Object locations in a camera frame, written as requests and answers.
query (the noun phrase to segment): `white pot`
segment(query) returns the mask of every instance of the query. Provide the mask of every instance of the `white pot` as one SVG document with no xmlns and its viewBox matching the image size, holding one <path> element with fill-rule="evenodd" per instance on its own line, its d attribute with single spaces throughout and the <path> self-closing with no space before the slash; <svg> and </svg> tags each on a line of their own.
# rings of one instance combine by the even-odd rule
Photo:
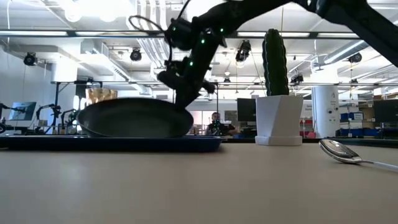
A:
<svg viewBox="0 0 398 224">
<path fill-rule="evenodd" d="M 267 96 L 256 99 L 256 144 L 300 146 L 301 96 Z"/>
</svg>

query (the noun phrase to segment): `desk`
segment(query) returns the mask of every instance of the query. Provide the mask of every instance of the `desk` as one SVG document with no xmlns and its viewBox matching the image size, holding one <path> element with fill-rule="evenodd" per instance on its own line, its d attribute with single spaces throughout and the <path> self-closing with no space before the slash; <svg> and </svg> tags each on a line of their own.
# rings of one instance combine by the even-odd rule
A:
<svg viewBox="0 0 398 224">
<path fill-rule="evenodd" d="M 0 152 L 9 224 L 397 223 L 398 172 L 340 164 L 318 144 L 209 154 Z M 398 164 L 398 150 L 352 146 Z"/>
</svg>

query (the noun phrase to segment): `white cylinder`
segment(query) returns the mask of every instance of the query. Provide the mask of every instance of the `white cylinder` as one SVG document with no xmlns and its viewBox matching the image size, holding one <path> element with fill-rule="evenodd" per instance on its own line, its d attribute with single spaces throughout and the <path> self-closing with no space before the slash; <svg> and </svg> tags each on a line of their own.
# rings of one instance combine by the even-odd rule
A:
<svg viewBox="0 0 398 224">
<path fill-rule="evenodd" d="M 340 129 L 337 86 L 312 88 L 312 119 L 317 138 L 336 136 Z"/>
</svg>

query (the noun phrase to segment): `black monitor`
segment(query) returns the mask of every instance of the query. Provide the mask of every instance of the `black monitor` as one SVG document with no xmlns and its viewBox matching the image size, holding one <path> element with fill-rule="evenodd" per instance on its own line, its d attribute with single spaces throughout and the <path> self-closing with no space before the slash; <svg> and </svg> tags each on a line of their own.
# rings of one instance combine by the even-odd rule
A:
<svg viewBox="0 0 398 224">
<path fill-rule="evenodd" d="M 30 121 L 35 113 L 36 102 L 13 103 L 12 108 L 24 110 L 24 112 L 11 110 L 10 121 Z"/>
<path fill-rule="evenodd" d="M 238 98 L 238 121 L 256 121 L 256 99 Z"/>
<path fill-rule="evenodd" d="M 398 100 L 377 100 L 373 107 L 375 122 L 398 122 Z"/>
</svg>

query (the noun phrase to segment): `spoon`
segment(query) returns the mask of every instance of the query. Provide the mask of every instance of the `spoon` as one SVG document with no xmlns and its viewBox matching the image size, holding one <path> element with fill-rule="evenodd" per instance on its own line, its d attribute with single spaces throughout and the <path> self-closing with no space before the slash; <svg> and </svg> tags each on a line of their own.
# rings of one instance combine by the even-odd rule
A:
<svg viewBox="0 0 398 224">
<path fill-rule="evenodd" d="M 343 163 L 347 164 L 367 163 L 367 164 L 377 165 L 379 167 L 398 170 L 398 166 L 385 164 L 382 162 L 363 160 L 356 152 L 352 151 L 349 147 L 333 140 L 322 139 L 321 141 L 319 141 L 319 145 L 326 154 L 336 159 L 337 161 Z"/>
</svg>

